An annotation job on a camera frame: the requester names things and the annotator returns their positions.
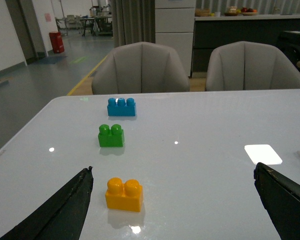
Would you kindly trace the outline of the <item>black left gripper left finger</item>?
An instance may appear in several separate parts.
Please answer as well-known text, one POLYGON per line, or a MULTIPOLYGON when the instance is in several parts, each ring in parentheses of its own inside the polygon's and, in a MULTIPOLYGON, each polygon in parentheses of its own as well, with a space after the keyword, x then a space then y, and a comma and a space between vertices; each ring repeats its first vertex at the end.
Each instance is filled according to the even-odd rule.
POLYGON ((1 240, 78 240, 90 205, 94 178, 84 168, 1 240))

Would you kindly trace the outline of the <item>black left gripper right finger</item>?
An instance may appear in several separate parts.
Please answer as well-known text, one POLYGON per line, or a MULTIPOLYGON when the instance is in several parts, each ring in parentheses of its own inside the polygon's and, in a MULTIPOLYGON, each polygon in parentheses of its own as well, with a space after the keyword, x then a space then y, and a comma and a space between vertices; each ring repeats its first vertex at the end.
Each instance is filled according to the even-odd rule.
POLYGON ((259 162, 254 185, 282 240, 300 240, 300 185, 259 162))

